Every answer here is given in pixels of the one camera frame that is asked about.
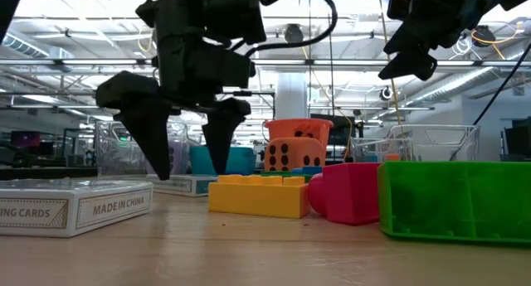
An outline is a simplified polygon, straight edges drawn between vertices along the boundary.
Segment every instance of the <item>white column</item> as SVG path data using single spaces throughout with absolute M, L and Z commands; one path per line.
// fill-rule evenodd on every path
M 276 119 L 308 117 L 306 77 L 305 72 L 279 73 L 275 95 Z

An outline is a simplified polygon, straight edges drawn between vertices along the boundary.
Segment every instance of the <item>pink block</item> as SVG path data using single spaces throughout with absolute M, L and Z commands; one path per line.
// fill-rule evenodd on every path
M 323 168 L 309 181 L 309 203 L 329 221 L 361 225 L 377 221 L 378 162 L 351 162 Z

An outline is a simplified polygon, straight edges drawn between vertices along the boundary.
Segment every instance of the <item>green container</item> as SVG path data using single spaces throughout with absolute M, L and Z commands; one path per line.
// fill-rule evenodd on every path
M 282 176 L 282 177 L 304 177 L 306 183 L 312 178 L 313 175 L 308 174 L 294 174 L 289 171 L 264 171 L 260 173 L 262 176 Z
M 389 235 L 531 243 L 531 163 L 385 162 L 378 196 Z

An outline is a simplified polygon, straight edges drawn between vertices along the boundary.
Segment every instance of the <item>table surface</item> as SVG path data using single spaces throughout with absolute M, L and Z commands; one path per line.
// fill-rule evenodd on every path
M 71 239 L 0 237 L 0 284 L 529 285 L 531 250 L 391 240 L 378 225 L 207 212 L 155 194 L 153 212 Z

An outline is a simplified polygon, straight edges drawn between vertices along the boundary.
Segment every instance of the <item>yellow lego brick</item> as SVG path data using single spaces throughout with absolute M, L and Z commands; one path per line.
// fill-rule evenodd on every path
M 224 175 L 208 187 L 208 210 L 300 219 L 309 213 L 303 177 Z

